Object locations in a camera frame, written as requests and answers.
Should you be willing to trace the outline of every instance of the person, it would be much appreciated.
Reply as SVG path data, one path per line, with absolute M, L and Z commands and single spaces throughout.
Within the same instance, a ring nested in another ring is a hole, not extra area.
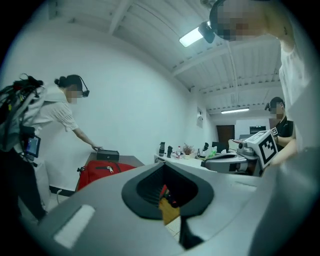
M 275 126 L 278 134 L 274 136 L 276 147 L 280 152 L 293 139 L 294 122 L 287 119 L 286 105 L 280 97 L 274 97 L 270 101 L 269 111 L 277 120 L 280 120 Z
M 316 116 L 313 120 L 306 114 L 313 112 L 316 115 L 319 109 L 316 97 L 320 80 L 319 56 L 293 14 L 277 0 L 218 0 L 210 11 L 209 21 L 210 30 L 205 30 L 209 33 L 208 42 L 212 32 L 228 41 L 271 35 L 280 42 L 279 78 L 286 117 L 294 122 L 294 129 L 291 140 L 271 164 L 281 164 L 305 148 L 319 147 L 316 124 L 320 122 Z
M 59 122 L 64 126 L 66 132 L 73 131 L 80 140 L 89 144 L 92 149 L 102 149 L 79 128 L 69 107 L 69 103 L 83 95 L 81 77 L 75 74 L 67 77 L 61 76 L 54 83 L 48 85 L 45 102 L 34 117 L 32 122 L 32 127 L 35 128 L 34 133 L 38 135 L 44 126 L 52 122 Z M 22 151 L 19 143 L 9 152 L 0 151 L 2 170 L 9 181 L 8 187 L 11 190 L 9 195 L 12 197 L 10 201 L 13 203 L 15 214 L 18 217 L 21 216 L 18 207 L 19 196 L 34 217 L 40 221 L 47 212 L 41 204 L 33 165 L 20 156 Z

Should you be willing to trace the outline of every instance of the red bag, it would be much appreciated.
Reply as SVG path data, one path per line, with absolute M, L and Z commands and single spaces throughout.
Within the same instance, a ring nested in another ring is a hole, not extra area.
M 78 191 L 103 177 L 119 174 L 125 171 L 132 170 L 136 167 L 124 163 L 116 163 L 109 161 L 90 161 L 88 165 L 84 166 L 81 169 L 78 169 L 80 172 L 80 179 L 78 182 Z

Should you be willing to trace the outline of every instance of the person's arm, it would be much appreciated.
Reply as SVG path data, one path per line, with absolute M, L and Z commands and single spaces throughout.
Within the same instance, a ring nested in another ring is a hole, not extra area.
M 80 128 L 77 128 L 77 129 L 74 129 L 72 130 L 74 132 L 74 134 L 80 139 L 82 140 L 83 142 L 89 144 L 93 150 L 97 151 L 98 149 L 102 149 L 103 147 L 102 146 L 97 146 L 96 144 L 94 144 L 92 142 L 92 140 L 90 140 L 88 138 L 88 136 L 80 129 Z
M 288 145 L 288 143 L 292 140 L 292 137 L 279 137 L 276 139 L 276 143 L 282 147 Z
M 294 156 L 298 152 L 297 140 L 292 138 L 291 141 L 282 149 L 275 158 L 271 161 L 271 166 L 279 165 L 288 158 Z
M 289 134 L 291 134 L 290 137 L 280 137 L 278 136 L 277 139 L 275 139 L 276 143 L 282 147 L 285 147 L 286 145 L 288 145 L 288 143 L 292 140 L 296 138 L 296 130 L 295 130 L 295 126 L 294 123 L 292 121 L 288 121 L 288 129 L 289 129 Z

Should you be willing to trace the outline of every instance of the brown door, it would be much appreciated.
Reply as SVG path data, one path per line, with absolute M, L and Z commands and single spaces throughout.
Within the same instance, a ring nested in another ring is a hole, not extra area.
M 229 148 L 229 140 L 235 138 L 235 126 L 234 125 L 217 125 L 219 142 L 225 144 L 225 147 Z

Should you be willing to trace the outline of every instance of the ceiling light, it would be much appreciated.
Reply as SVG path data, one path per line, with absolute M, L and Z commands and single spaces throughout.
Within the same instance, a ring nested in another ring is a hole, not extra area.
M 198 28 L 199 27 L 195 28 L 194 30 L 192 30 L 191 32 L 179 39 L 180 43 L 184 47 L 188 47 L 189 45 L 192 45 L 194 42 L 203 38 L 203 35 L 198 31 Z
M 221 114 L 229 114 L 229 113 L 236 113 L 236 112 L 246 112 L 246 111 L 249 111 L 249 108 L 221 111 Z

